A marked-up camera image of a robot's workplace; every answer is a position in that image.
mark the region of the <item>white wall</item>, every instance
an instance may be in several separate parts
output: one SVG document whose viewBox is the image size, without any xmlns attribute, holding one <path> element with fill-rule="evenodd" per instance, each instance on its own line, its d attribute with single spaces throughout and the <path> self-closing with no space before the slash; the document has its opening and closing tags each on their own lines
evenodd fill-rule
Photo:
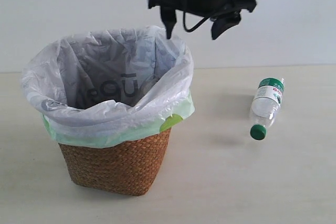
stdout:
<svg viewBox="0 0 336 224">
<path fill-rule="evenodd" d="M 185 39 L 196 67 L 336 63 L 334 0 L 257 0 L 238 27 L 211 41 L 208 22 Z M 198 19 L 191 17 L 188 25 Z M 0 0 L 0 72 L 20 71 L 45 45 L 64 35 L 160 25 L 146 0 Z"/>
</svg>

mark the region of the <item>black cable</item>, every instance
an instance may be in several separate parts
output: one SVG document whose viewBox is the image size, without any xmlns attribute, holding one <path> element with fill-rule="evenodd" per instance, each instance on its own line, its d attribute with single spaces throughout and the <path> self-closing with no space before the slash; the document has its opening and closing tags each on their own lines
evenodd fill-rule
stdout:
<svg viewBox="0 0 336 224">
<path fill-rule="evenodd" d="M 219 8 L 215 9 L 210 14 L 206 15 L 204 18 L 202 18 L 196 25 L 194 25 L 192 28 L 188 29 L 186 25 L 186 11 L 187 11 L 187 0 L 183 0 L 183 28 L 187 33 L 191 33 L 198 29 L 204 22 L 206 22 L 209 18 L 211 18 L 216 12 L 218 12 L 224 5 L 226 5 L 228 0 L 224 0 L 223 5 L 221 5 Z"/>
</svg>

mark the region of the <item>robotic arm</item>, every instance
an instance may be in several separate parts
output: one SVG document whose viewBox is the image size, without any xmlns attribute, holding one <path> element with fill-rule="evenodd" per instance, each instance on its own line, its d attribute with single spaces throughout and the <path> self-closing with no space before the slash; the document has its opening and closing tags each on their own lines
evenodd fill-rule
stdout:
<svg viewBox="0 0 336 224">
<path fill-rule="evenodd" d="M 160 6 L 161 20 L 166 28 L 167 39 L 171 38 L 173 28 L 177 23 L 176 10 L 183 12 L 183 27 L 188 33 L 193 32 L 205 21 L 213 21 L 212 39 L 217 39 L 227 29 L 236 26 L 241 21 L 242 9 L 253 12 L 256 0 L 148 0 L 148 8 Z M 187 28 L 186 13 L 202 17 L 194 27 Z"/>
</svg>

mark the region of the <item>wastebasket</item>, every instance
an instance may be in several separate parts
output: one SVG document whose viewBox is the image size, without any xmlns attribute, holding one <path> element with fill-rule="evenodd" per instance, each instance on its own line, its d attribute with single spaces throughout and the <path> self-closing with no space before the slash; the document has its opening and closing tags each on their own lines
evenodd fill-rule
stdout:
<svg viewBox="0 0 336 224">
<path fill-rule="evenodd" d="M 157 176 L 171 127 L 194 112 L 192 76 L 185 42 L 149 26 L 58 40 L 21 83 L 75 184 L 139 196 Z"/>
</svg>

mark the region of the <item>clear plastic bottle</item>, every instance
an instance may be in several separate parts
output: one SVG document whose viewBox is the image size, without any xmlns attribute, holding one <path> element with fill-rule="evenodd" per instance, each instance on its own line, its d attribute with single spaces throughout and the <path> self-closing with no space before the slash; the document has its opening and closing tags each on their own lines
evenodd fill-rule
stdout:
<svg viewBox="0 0 336 224">
<path fill-rule="evenodd" d="M 284 88 L 283 78 L 267 78 L 260 82 L 249 115 L 252 138 L 263 140 L 266 137 L 267 129 L 272 126 L 280 110 Z"/>
</svg>

